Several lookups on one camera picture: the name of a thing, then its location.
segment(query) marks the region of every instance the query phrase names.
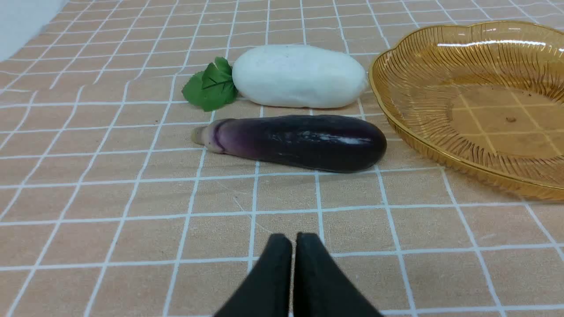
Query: radish leaf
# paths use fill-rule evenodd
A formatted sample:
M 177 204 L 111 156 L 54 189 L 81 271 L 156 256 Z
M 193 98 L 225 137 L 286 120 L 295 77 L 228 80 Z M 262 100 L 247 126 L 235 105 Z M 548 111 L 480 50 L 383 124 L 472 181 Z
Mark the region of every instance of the radish leaf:
M 229 62 L 225 58 L 216 57 L 215 65 L 217 66 L 217 69 L 219 69 L 222 73 L 231 76 L 231 66 L 229 65 Z
M 202 89 L 208 89 L 216 85 L 222 85 L 226 82 L 233 82 L 231 75 L 220 71 L 214 63 L 209 63 L 202 76 Z
M 216 58 L 204 71 L 194 74 L 182 88 L 182 95 L 204 111 L 214 111 L 237 98 L 231 78 L 231 66 L 225 58 Z

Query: amber glass plate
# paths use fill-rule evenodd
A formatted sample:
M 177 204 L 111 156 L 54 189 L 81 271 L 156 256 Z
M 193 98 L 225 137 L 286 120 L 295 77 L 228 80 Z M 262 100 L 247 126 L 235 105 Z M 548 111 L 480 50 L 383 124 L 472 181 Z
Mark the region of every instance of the amber glass plate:
M 564 200 L 564 33 L 496 21 L 419 29 L 370 82 L 395 131 L 436 162 L 529 198 Z

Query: eggplant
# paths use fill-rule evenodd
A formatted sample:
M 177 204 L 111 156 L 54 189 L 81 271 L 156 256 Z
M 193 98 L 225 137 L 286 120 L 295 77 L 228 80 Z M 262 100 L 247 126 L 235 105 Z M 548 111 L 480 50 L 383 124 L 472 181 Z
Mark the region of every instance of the eggplant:
M 337 115 L 227 118 L 192 131 L 215 153 L 334 173 L 367 170 L 386 152 L 386 137 L 364 120 Z

